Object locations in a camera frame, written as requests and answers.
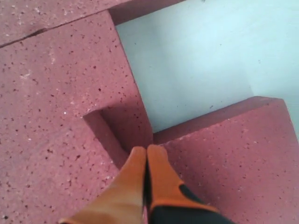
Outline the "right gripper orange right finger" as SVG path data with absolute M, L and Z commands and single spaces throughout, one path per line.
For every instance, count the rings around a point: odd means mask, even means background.
M 164 147 L 147 148 L 146 199 L 149 224 L 232 224 L 180 179 Z

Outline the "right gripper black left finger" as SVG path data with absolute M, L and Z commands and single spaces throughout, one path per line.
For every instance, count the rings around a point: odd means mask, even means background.
M 146 149 L 134 147 L 106 190 L 61 224 L 141 224 Z

